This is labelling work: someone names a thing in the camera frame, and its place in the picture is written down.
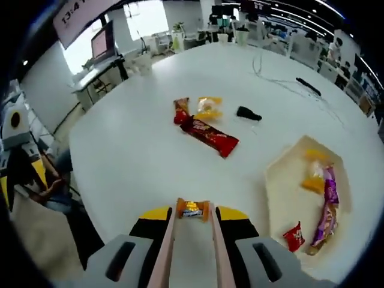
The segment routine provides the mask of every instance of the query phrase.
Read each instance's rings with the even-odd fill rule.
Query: round white table
[[[316,100],[295,81],[321,91]],[[173,100],[189,97],[190,113],[201,96],[223,99],[213,126],[240,142],[227,159],[173,124]],[[238,106],[263,116],[237,118]],[[264,172],[288,146],[307,134],[343,158],[352,194],[352,225],[340,247],[313,271],[340,282],[372,236],[384,200],[384,146],[377,126],[333,83],[287,57],[255,47],[218,43],[193,48],[153,65],[108,93],[70,132],[74,174],[88,214],[104,242],[129,233],[152,208],[178,197],[210,200],[248,214],[268,232]]]

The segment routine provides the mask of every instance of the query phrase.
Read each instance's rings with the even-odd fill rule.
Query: black remote
[[[304,86],[306,86],[306,87],[312,89],[313,92],[315,92],[318,96],[320,96],[320,97],[322,96],[322,94],[320,93],[320,91],[317,90],[315,87],[313,87],[311,84],[309,84],[307,81],[304,81],[302,78],[296,78],[296,80],[297,80],[299,83],[303,84]]]

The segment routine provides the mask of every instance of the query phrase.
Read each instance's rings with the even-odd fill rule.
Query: hexagonal tray
[[[304,158],[307,149],[317,149],[329,155],[334,163],[340,200],[337,209],[339,225],[335,235],[315,256],[309,256],[305,251],[313,240],[321,218],[324,197],[301,187],[308,166],[308,161]],[[269,233],[272,238],[287,247],[282,235],[296,226],[298,221],[301,222],[305,243],[295,254],[301,260],[304,271],[310,272],[310,269],[315,268],[323,257],[332,253],[332,250],[341,244],[339,239],[348,225],[352,200],[343,160],[327,147],[308,136],[303,136],[267,168],[266,193],[269,206]]]

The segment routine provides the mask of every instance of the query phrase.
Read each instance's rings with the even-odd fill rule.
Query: purple snack wrapper
[[[322,217],[314,233],[313,241],[307,251],[309,255],[315,255],[323,247],[330,235],[335,233],[337,228],[336,208],[330,202],[325,202]]]
[[[339,205],[339,199],[336,188],[336,178],[334,173],[334,168],[329,166],[324,171],[325,176],[325,190],[324,198],[325,202],[332,203],[337,208]]]

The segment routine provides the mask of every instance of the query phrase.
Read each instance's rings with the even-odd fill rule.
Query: sign
[[[66,49],[85,25],[120,0],[69,0],[53,19],[61,44]]]

